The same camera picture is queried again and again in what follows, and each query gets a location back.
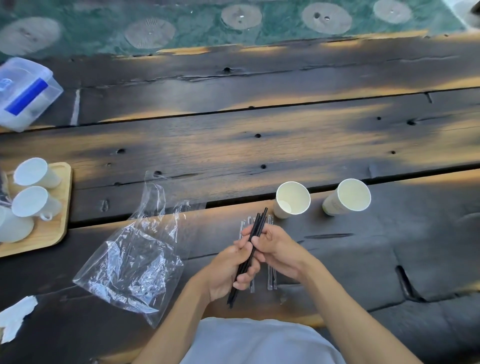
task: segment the green surface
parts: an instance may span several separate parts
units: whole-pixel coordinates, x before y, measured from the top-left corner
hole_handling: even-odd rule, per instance
[[[221,19],[221,11],[233,2],[219,4],[160,5],[133,1],[103,0],[89,10],[79,10],[73,1],[44,0],[17,1],[13,10],[2,9],[0,25],[30,16],[57,20],[63,27],[62,38],[53,46],[29,54],[29,58],[47,56],[93,55],[112,53],[142,55],[158,49],[136,49],[123,35],[126,27],[147,17],[158,17],[171,22],[176,33],[165,48],[215,46],[223,44],[264,45],[285,40],[332,37],[307,28],[301,19],[302,10],[313,3],[309,0],[250,2],[263,14],[262,23],[254,28],[238,31],[229,28]],[[390,33],[428,29],[432,34],[462,31],[463,26],[440,0],[404,1],[414,16],[405,24],[389,24],[373,14],[374,1],[335,0],[353,18],[351,29],[341,36],[365,33]]]

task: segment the white mug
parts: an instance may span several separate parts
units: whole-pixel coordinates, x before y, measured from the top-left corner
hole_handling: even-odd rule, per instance
[[[12,201],[12,212],[21,218],[39,216],[43,221],[50,221],[60,211],[60,201],[40,186],[25,188]]]
[[[19,186],[55,188],[60,184],[61,178],[44,159],[30,158],[17,167],[13,173],[13,181]]]
[[[367,185],[349,178],[340,182],[336,190],[325,199],[322,209],[327,215],[335,216],[363,211],[370,206],[371,201],[372,195]]]
[[[32,218],[19,218],[8,207],[0,206],[0,243],[14,243],[33,230]]]
[[[303,214],[310,207],[310,193],[298,182],[285,182],[276,191],[273,213],[278,218]]]

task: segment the hand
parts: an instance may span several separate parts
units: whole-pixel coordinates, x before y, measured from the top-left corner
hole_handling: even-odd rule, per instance
[[[233,245],[218,253],[209,265],[195,275],[205,285],[210,302],[225,296],[230,292],[232,286],[241,291],[247,289],[255,274],[260,270],[259,261],[253,258],[247,273],[236,277],[239,265],[245,262],[252,252],[253,246],[248,241],[248,237],[243,236]]]
[[[250,225],[242,230],[241,234],[249,236],[252,231]],[[315,259],[304,247],[294,241],[279,226],[265,224],[260,237],[254,236],[252,243],[257,249],[254,257],[260,262],[266,262],[283,275],[303,281],[305,265]]]

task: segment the wooden tray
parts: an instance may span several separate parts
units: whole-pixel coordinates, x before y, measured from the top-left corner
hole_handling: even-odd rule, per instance
[[[43,221],[34,217],[35,226],[30,235],[25,239],[16,243],[0,243],[0,257],[55,245],[65,236],[70,207],[70,194],[72,192],[72,168],[70,164],[65,162],[51,163],[49,166],[61,177],[61,183],[57,187],[48,189],[48,192],[61,202],[61,212],[52,221]],[[13,183],[13,172],[7,173],[7,176],[10,195],[15,197],[17,193],[26,187]]]

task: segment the black straw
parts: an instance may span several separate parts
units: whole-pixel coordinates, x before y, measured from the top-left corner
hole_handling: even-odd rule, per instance
[[[260,234],[262,233],[262,230],[264,229],[266,217],[267,217],[267,211],[268,211],[268,208],[265,207],[264,213],[262,215],[257,214],[257,217],[255,218],[255,222],[252,227],[252,231],[250,232],[250,237],[248,238],[249,242],[252,242],[252,237],[260,236]],[[256,250],[255,247],[252,247],[252,252],[250,253],[249,258],[245,262],[239,265],[237,269],[236,277],[238,277],[240,274],[247,272],[248,268],[252,264],[253,253],[255,253],[255,250]],[[233,307],[233,303],[235,302],[237,295],[238,295],[238,290],[235,287],[232,287],[227,299],[227,304],[230,305],[230,308]]]

